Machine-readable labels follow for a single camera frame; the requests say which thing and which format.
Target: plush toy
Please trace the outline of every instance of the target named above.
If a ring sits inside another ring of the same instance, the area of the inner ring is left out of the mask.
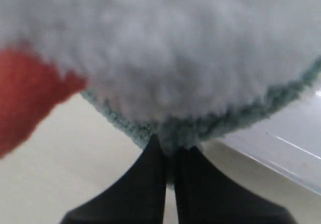
[[[0,0],[0,156],[83,96],[171,156],[319,87],[321,0]]]

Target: green fabric trim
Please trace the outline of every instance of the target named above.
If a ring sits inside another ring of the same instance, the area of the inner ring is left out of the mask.
[[[247,128],[253,123],[270,117],[289,103],[299,99],[300,94],[317,80],[321,72],[321,59],[307,71],[301,79],[287,86],[271,87],[263,101],[255,101],[239,110],[229,110],[222,116],[208,115],[205,118],[179,120],[168,119],[165,123],[135,124],[126,120],[122,115],[113,112],[108,103],[99,108],[95,94],[85,91],[82,96],[92,103],[116,128],[124,131],[141,148],[148,143],[150,136],[158,132],[161,142],[165,143],[165,151],[172,152],[184,142],[185,146],[197,141],[222,137],[240,128]]]

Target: red plush piece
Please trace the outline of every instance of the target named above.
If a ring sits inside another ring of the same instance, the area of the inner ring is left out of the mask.
[[[39,58],[6,49],[0,52],[0,158],[29,138],[51,110],[86,87],[86,80]]]

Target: clear plastic container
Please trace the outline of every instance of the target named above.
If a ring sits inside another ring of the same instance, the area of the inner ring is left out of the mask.
[[[321,92],[220,141],[321,195]]]

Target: beige floor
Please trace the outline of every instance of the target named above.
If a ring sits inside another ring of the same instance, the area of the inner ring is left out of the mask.
[[[299,224],[321,223],[320,196],[221,144],[207,144],[206,150],[231,178],[286,205]],[[0,162],[0,223],[58,224],[65,211],[104,190],[139,154],[128,137],[77,96]],[[173,193],[165,223],[177,223]]]

